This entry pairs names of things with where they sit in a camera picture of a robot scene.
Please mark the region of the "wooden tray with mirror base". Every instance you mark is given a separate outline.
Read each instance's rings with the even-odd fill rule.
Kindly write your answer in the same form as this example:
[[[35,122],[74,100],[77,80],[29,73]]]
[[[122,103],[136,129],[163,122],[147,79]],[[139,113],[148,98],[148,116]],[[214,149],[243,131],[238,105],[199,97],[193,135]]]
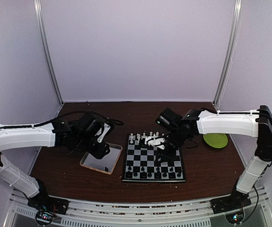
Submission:
[[[86,152],[82,157],[79,165],[106,175],[112,175],[116,164],[119,160],[123,147],[117,144],[108,143],[110,146],[110,152],[102,159],[96,159],[91,154]]]

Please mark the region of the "black and grey chessboard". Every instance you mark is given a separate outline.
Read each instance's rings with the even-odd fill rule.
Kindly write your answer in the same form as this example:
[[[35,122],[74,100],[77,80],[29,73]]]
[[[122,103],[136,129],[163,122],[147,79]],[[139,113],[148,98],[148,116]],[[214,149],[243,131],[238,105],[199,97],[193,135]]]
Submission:
[[[185,183],[186,176],[184,171],[184,161],[181,151],[178,149],[176,151],[176,156],[174,161],[171,162],[163,162],[163,163],[155,163],[155,158],[157,154],[157,147],[148,146],[144,144],[144,140],[141,136],[141,143],[137,142],[137,135],[134,135],[134,143],[130,143],[130,134],[127,135],[127,143],[126,143],[126,151],[124,153],[124,164],[123,164],[123,174],[122,181],[123,182],[133,182],[133,183]],[[133,177],[133,167],[138,167],[138,176],[136,178]],[[155,178],[156,168],[160,167],[161,179]],[[177,177],[177,173],[175,171],[176,167],[181,167],[181,177]],[[126,172],[131,172],[131,178],[126,178]],[[140,174],[142,172],[152,172],[151,178],[141,178]],[[167,178],[163,177],[163,173],[167,173]],[[169,173],[175,173],[175,179],[169,178]]]

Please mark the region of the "black rook corner piece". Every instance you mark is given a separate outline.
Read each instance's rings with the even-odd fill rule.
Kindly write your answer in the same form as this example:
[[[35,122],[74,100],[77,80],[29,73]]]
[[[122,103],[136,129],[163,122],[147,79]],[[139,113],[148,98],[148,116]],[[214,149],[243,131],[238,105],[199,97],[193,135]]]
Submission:
[[[126,172],[125,177],[126,178],[131,178],[131,172]]]

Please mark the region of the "black king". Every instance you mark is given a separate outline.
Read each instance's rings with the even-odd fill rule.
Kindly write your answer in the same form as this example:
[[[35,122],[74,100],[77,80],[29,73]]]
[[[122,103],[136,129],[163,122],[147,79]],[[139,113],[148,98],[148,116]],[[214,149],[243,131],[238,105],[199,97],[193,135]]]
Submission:
[[[155,178],[156,179],[161,179],[161,173],[160,172],[156,172],[155,173]]]

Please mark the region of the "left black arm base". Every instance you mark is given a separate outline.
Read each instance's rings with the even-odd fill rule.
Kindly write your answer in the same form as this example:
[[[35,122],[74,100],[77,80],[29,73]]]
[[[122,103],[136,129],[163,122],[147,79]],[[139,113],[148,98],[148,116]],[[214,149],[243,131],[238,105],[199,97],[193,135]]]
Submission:
[[[69,206],[69,201],[55,197],[49,197],[47,201],[38,202],[34,198],[28,198],[27,205],[35,208],[35,221],[40,226],[47,226],[55,221],[59,215],[65,215]]]

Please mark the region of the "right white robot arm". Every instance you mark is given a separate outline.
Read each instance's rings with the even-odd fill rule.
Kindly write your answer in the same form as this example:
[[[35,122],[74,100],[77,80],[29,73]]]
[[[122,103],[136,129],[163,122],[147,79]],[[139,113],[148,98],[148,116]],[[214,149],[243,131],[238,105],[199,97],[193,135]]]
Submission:
[[[235,192],[227,205],[236,209],[245,201],[254,184],[272,162],[272,112],[266,105],[247,111],[214,111],[191,109],[181,116],[165,109],[156,123],[168,130],[164,136],[147,136],[144,143],[155,146],[162,156],[169,156],[187,139],[197,135],[228,134],[231,136],[245,170],[238,178]]]

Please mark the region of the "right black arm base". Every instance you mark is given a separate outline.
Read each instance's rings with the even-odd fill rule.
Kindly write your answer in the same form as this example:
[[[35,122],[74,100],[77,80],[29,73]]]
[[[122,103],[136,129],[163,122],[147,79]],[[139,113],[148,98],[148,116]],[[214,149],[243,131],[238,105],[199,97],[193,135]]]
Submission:
[[[241,198],[231,195],[212,199],[210,202],[213,213],[223,213],[226,221],[232,225],[241,224],[245,220],[244,207],[252,204],[248,197]]]

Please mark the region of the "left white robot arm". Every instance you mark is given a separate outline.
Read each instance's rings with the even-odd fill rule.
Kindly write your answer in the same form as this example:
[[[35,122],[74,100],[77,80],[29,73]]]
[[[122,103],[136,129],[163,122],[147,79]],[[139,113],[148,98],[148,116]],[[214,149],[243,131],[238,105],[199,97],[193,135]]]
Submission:
[[[42,210],[48,210],[53,203],[43,184],[21,171],[21,165],[13,155],[9,158],[6,155],[11,151],[66,147],[70,151],[77,149],[102,159],[110,151],[104,137],[111,128],[110,123],[94,117],[71,122],[54,120],[37,124],[0,124],[0,179],[19,189],[28,198],[33,198]]]

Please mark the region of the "green plate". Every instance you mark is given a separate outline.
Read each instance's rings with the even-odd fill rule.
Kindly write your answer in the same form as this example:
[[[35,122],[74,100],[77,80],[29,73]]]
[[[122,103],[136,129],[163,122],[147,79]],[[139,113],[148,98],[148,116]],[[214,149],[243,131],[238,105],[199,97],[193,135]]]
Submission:
[[[203,135],[203,139],[207,145],[212,148],[221,149],[227,146],[228,137],[222,133],[210,133]]]

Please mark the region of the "aluminium front rail frame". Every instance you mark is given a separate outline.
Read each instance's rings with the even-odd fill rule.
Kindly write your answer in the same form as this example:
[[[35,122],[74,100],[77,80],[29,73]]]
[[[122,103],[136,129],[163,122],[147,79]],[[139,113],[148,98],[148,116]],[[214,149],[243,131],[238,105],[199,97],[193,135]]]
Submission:
[[[211,198],[156,203],[110,203],[68,199],[66,214],[51,227],[230,227],[228,218],[243,211],[243,227],[272,227],[272,205],[264,187],[249,193],[251,205],[215,213]]]

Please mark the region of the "right aluminium frame post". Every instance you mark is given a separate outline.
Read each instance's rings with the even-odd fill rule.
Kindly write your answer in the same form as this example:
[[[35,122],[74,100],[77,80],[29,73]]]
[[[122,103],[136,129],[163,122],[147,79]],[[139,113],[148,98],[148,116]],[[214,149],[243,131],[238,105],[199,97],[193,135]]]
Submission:
[[[228,83],[228,78],[229,78],[231,66],[232,66],[233,53],[237,45],[238,33],[240,29],[242,6],[243,6],[242,0],[235,1],[227,51],[226,51],[217,91],[213,100],[213,105],[215,106],[216,109],[220,109],[220,103],[224,97],[225,89]]]

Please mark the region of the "aluminium frame post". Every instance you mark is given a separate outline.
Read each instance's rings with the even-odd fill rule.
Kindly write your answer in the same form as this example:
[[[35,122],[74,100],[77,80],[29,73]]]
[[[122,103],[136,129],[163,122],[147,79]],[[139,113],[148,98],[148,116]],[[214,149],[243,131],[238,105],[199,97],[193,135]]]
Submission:
[[[48,74],[51,79],[52,87],[54,89],[54,92],[57,97],[57,101],[59,105],[63,105],[63,98],[60,93],[60,88],[56,79],[56,75],[54,72],[53,68],[53,63],[52,63],[52,58],[48,46],[48,40],[46,36],[46,31],[45,31],[45,26],[44,26],[44,17],[43,17],[43,12],[42,12],[42,4],[40,0],[34,0],[34,7],[35,7],[35,14],[36,14],[36,19],[38,23],[38,28],[39,28],[39,33],[41,37],[41,42],[43,46],[43,51],[44,51],[44,59],[46,62],[46,66],[48,69]]]
[[[228,78],[229,78],[231,66],[232,66],[233,53],[237,45],[238,33],[240,29],[242,6],[243,6],[242,0],[235,1],[227,51],[226,51],[217,91],[213,100],[213,105],[215,106],[216,109],[220,109],[220,103],[224,97],[225,89],[228,83]]]

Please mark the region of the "left aluminium frame post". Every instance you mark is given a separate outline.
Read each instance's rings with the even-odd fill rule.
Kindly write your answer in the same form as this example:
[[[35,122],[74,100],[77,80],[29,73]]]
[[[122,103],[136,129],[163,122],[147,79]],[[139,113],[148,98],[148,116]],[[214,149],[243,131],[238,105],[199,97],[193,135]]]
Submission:
[[[52,87],[54,89],[54,92],[57,97],[57,101],[59,105],[63,105],[63,98],[60,93],[60,88],[56,79],[56,75],[54,72],[53,68],[53,63],[52,63],[52,58],[48,46],[48,40],[46,36],[46,31],[45,31],[45,26],[44,26],[44,17],[43,17],[43,12],[42,12],[42,4],[40,0],[34,0],[34,7],[35,7],[35,14],[36,14],[36,19],[38,23],[38,28],[39,28],[39,33],[41,37],[41,42],[43,46],[43,51],[44,51],[44,59],[46,62],[46,66],[48,69],[48,74],[51,79]]]

